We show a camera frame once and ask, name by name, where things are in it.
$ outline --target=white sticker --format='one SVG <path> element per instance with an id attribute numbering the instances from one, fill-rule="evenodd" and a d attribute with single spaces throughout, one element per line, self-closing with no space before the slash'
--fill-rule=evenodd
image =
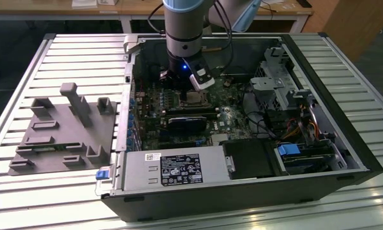
<path id="1" fill-rule="evenodd" d="M 160 161 L 161 153 L 147 153 L 145 161 Z"/>

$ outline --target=power supply label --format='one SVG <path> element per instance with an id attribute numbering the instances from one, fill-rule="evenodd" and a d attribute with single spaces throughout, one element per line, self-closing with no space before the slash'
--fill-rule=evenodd
<path id="1" fill-rule="evenodd" d="M 183 185 L 204 182 L 199 154 L 168 156 L 160 158 L 161 185 Z"/>

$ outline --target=blue latch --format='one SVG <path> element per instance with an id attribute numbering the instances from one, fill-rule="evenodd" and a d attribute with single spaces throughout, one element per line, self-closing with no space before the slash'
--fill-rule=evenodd
<path id="1" fill-rule="evenodd" d="M 109 179 L 109 170 L 100 170 L 96 172 L 96 180 Z"/>
<path id="2" fill-rule="evenodd" d="M 279 147 L 279 152 L 281 156 L 301 153 L 298 145 L 296 144 L 281 145 Z"/>

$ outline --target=slotted metal table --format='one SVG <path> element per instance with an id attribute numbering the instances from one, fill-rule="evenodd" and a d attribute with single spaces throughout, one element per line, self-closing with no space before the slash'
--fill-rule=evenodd
<path id="1" fill-rule="evenodd" d="M 383 166 L 383 98 L 329 38 L 292 35 L 342 110 Z M 68 103 L 59 87 L 79 85 L 88 102 L 120 102 L 125 34 L 48 36 L 0 117 L 0 229 L 357 229 L 383 228 L 383 174 L 322 200 L 227 213 L 125 223 L 96 195 L 96 170 L 8 176 L 34 98 Z"/>

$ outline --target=floor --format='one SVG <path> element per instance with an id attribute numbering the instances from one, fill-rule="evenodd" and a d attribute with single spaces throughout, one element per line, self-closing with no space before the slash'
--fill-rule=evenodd
<path id="1" fill-rule="evenodd" d="M 149 32 L 145 23 L 133 26 Z M 0 22 L 0 115 L 47 33 L 121 33 L 120 22 L 111 21 L 36 22 L 35 27 L 26 22 Z M 356 65 L 383 95 L 383 30 Z"/>

